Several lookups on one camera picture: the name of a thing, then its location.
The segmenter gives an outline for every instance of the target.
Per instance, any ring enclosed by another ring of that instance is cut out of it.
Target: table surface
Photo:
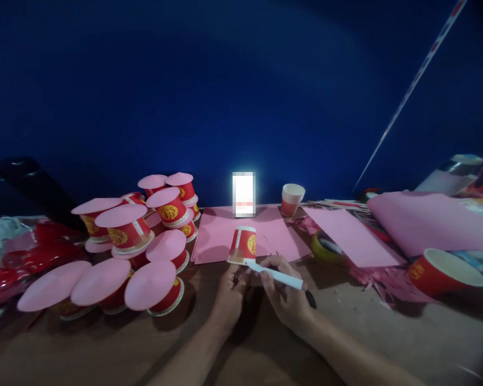
[[[296,217],[303,215],[299,209]],[[309,236],[298,231],[304,240]],[[193,243],[187,246],[191,251]],[[364,291],[348,269],[311,256],[292,263],[318,310],[367,348],[431,385],[473,385],[483,377],[483,310],[449,299],[443,304],[389,310],[374,289]],[[0,320],[0,385],[145,385],[206,320],[227,263],[195,266],[179,274],[185,295],[166,317],[127,310],[105,316],[98,308],[73,322],[44,312],[9,309]],[[342,384],[331,367],[285,328],[260,283],[223,347],[206,384]]]

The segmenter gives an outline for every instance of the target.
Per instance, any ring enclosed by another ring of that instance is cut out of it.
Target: right hand
[[[266,268],[274,267],[279,272],[302,279],[301,275],[282,256],[269,256],[260,265]],[[297,332],[297,329],[313,318],[313,309],[310,307],[304,291],[275,281],[265,271],[261,272],[260,276],[270,304],[284,325]]]

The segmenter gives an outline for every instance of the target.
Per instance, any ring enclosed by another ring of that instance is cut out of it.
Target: paper hat
[[[127,193],[120,198],[122,199],[123,204],[145,205],[145,196],[143,196],[140,192]]]
[[[193,223],[193,210],[188,209],[189,216],[188,219],[179,227],[177,228],[181,232],[183,232],[186,236],[186,242],[189,243],[197,237],[199,234],[199,229]]]
[[[70,299],[78,306],[99,303],[104,313],[116,314],[125,309],[123,294],[129,275],[130,263],[127,260],[105,260],[84,272]]]
[[[128,255],[146,247],[150,241],[150,228],[143,218],[146,212],[144,205],[120,205],[100,214],[95,223],[107,228],[116,254]]]
[[[125,290],[125,304],[134,311],[152,309],[155,316],[171,312],[182,299],[184,284],[169,261],[147,264],[136,271]]]
[[[72,209],[71,213],[77,214],[84,221],[90,240],[94,243],[109,242],[109,232],[101,228],[95,222],[96,218],[106,210],[114,208],[122,203],[121,198],[94,198]]]
[[[185,234],[178,229],[170,229],[157,236],[145,253],[151,262],[171,261],[177,273],[180,273],[189,262],[189,253],[185,248]]]
[[[154,193],[147,200],[148,207],[154,207],[167,228],[178,228],[190,215],[179,199],[178,188],[166,188]]]
[[[166,179],[166,183],[170,186],[179,188],[179,198],[185,204],[189,205],[198,198],[193,189],[193,176],[188,173],[175,173]]]
[[[39,311],[65,300],[90,268],[91,263],[76,261],[46,273],[27,288],[18,301],[18,309],[24,312]]]
[[[163,174],[151,174],[138,181],[138,186],[145,189],[147,199],[158,190],[166,187],[166,176]]]

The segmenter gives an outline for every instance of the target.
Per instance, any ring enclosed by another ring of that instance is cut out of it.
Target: paper cup
[[[172,174],[166,179],[168,185],[179,188],[179,199],[185,205],[198,200],[195,190],[193,189],[192,181],[193,176],[191,174],[181,172]]]
[[[123,298],[130,273],[130,263],[127,260],[105,260],[81,276],[70,299],[78,306],[98,303],[104,314],[118,314],[126,308]]]
[[[50,308],[62,320],[74,320],[87,314],[93,307],[73,304],[70,294],[91,263],[76,261],[58,267],[36,280],[18,301],[23,312]]]
[[[71,213],[80,216],[80,219],[86,225],[87,232],[90,234],[91,242],[106,243],[111,241],[109,232],[106,228],[98,226],[95,220],[100,214],[121,203],[121,198],[94,198],[91,201],[73,208]]]
[[[140,192],[127,193],[120,197],[122,204],[145,205],[145,197]]]
[[[179,199],[178,188],[166,188],[154,193],[147,200],[148,207],[154,207],[161,216],[167,228],[177,228],[181,226],[189,216],[186,207]]]
[[[239,226],[232,238],[228,262],[246,264],[247,261],[256,261],[256,229]]]
[[[147,259],[151,262],[171,261],[179,273],[189,262],[189,253],[185,248],[185,234],[178,229],[170,229],[150,243],[146,251]]]
[[[117,254],[128,255],[150,241],[150,228],[143,218],[146,212],[144,205],[120,205],[102,213],[95,223],[107,228]]]
[[[183,293],[184,284],[175,275],[175,265],[157,261],[134,273],[125,291],[125,303],[134,311],[150,310],[152,316],[163,316],[175,309]]]
[[[151,174],[138,181],[138,187],[145,189],[147,199],[155,192],[166,188],[167,177],[163,174]]]
[[[287,217],[293,216],[305,193],[306,190],[297,184],[286,184],[283,186],[281,213]]]
[[[483,275],[460,258],[439,249],[426,249],[408,269],[415,287],[437,296],[467,287],[483,287]]]

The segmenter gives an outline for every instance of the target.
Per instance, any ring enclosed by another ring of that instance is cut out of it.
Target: pink cardstock
[[[195,264],[227,261],[232,237],[240,225],[256,229],[256,256],[278,252],[293,261],[311,253],[299,235],[286,226],[276,206],[258,206],[256,217],[238,219],[233,217],[232,206],[211,207],[202,214],[192,254]]]
[[[305,207],[304,210],[356,266],[366,268],[406,263],[345,209],[329,211]]]
[[[406,256],[427,248],[483,250],[483,218],[441,193],[392,192],[369,200],[370,211]]]

